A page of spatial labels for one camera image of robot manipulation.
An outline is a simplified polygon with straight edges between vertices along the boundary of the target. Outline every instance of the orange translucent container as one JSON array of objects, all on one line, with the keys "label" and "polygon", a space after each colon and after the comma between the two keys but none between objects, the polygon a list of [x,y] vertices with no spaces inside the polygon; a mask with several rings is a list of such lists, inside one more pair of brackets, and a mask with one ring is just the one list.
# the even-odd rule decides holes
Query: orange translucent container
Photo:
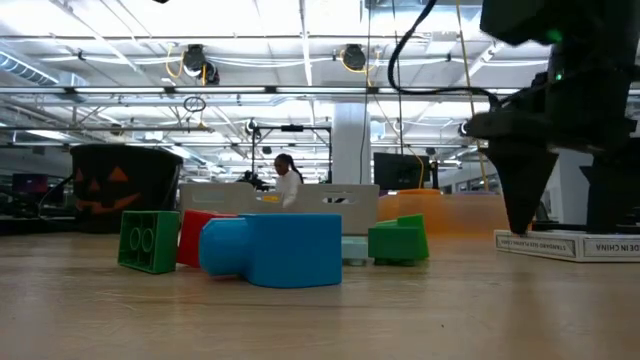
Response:
[{"label": "orange translucent container", "polygon": [[441,195],[437,190],[416,189],[383,196],[378,201],[378,221],[423,214],[429,241],[438,238],[492,240],[496,229],[509,229],[501,195]]}]

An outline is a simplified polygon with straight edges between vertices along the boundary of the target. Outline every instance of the black pumpkin bucket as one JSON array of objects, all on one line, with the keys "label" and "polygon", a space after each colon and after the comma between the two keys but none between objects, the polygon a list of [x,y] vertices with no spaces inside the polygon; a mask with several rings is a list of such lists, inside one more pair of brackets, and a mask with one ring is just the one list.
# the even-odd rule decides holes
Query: black pumpkin bucket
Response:
[{"label": "black pumpkin bucket", "polygon": [[78,229],[118,233],[122,212],[174,210],[182,158],[125,145],[71,149]]}]

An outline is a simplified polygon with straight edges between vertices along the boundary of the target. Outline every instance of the table surface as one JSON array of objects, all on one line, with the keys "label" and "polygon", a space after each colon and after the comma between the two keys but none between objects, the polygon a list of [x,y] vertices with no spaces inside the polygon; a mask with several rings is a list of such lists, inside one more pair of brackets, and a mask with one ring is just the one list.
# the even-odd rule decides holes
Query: table surface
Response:
[{"label": "table surface", "polygon": [[637,359],[640,264],[432,241],[420,267],[276,290],[116,265],[117,238],[0,238],[0,359]]}]

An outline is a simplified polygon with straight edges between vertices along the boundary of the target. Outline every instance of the green toy block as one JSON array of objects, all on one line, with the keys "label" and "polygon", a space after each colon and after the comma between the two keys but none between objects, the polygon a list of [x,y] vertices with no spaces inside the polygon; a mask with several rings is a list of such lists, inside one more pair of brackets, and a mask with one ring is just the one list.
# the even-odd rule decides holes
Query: green toy block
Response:
[{"label": "green toy block", "polygon": [[376,265],[413,266],[429,257],[422,215],[399,217],[369,229],[369,257]]},{"label": "green toy block", "polygon": [[175,271],[179,229],[178,212],[125,211],[118,264],[151,274]]}]

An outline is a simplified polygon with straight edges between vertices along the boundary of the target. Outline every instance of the red lego brick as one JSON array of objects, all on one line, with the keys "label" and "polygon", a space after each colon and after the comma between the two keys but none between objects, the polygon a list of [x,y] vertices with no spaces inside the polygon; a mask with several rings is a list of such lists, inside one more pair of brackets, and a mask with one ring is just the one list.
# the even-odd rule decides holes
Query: red lego brick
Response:
[{"label": "red lego brick", "polygon": [[236,215],[186,210],[184,212],[184,219],[182,220],[182,230],[180,231],[180,244],[178,245],[176,262],[199,268],[198,247],[202,228],[207,225],[211,219],[234,217],[236,217]]}]

